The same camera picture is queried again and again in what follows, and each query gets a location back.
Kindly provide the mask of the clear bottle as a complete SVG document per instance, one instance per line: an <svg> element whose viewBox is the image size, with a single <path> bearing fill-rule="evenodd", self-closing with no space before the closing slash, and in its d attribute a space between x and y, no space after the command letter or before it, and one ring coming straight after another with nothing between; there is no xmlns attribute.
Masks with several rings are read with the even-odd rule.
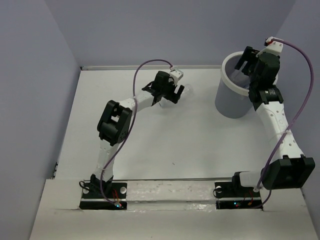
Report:
<svg viewBox="0 0 320 240"><path fill-rule="evenodd" d="M173 108L178 105L182 105L186 102L188 102L192 97L194 96L194 89L190 84L186 84L184 86L184 89L181 93L180 99L178 100L177 103L173 103L172 101L169 101L165 98L162 98L161 101L159 102L159 106L161 108Z"/></svg>
<svg viewBox="0 0 320 240"><path fill-rule="evenodd" d="M241 70L235 69L229 78L238 87L248 88L248 86L250 85L249 77L245 75Z"/></svg>

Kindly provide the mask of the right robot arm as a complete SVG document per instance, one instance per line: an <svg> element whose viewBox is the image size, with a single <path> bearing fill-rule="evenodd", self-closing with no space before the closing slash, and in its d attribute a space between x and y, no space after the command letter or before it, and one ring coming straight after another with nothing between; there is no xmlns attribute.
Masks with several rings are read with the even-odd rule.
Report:
<svg viewBox="0 0 320 240"><path fill-rule="evenodd" d="M271 154L260 171L235 172L231 192L242 196L249 188L302 188L316 164L312 157L305 156L289 129L284 99L275 84L280 70L279 54L247 46L235 69L249 77L249 100L263 123Z"/></svg>

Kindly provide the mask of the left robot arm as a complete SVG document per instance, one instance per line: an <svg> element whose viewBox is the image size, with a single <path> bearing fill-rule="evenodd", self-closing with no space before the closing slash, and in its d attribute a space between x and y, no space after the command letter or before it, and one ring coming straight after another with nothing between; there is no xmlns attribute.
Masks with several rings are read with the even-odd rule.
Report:
<svg viewBox="0 0 320 240"><path fill-rule="evenodd" d="M170 72L158 71L155 79L137 95L119 102L110 100L106 104L97 124L100 148L96 169L90 177L89 185L97 196L106 199L110 194L115 157L128 139L137 113L154 106L162 98L176 104L185 88L178 85L183 76L184 73L179 69L171 69Z"/></svg>

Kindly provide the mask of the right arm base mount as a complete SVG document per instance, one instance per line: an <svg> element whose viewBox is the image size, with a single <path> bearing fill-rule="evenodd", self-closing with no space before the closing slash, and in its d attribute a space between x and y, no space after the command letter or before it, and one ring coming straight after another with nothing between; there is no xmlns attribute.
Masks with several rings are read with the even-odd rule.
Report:
<svg viewBox="0 0 320 240"><path fill-rule="evenodd" d="M217 210L253 209L262 204L259 192L252 187L235 187L231 181L215 182L212 194Z"/></svg>

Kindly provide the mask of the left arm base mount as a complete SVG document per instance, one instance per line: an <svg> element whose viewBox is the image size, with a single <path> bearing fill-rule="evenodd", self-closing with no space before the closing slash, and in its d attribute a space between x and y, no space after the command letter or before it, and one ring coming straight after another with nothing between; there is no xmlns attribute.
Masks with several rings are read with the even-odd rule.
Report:
<svg viewBox="0 0 320 240"><path fill-rule="evenodd" d="M91 186L88 181L80 181L79 186L82 188L79 203L81 210L120 211L127 209L128 184L126 182L113 182L111 189L104 194L108 200L102 196L99 186Z"/></svg>

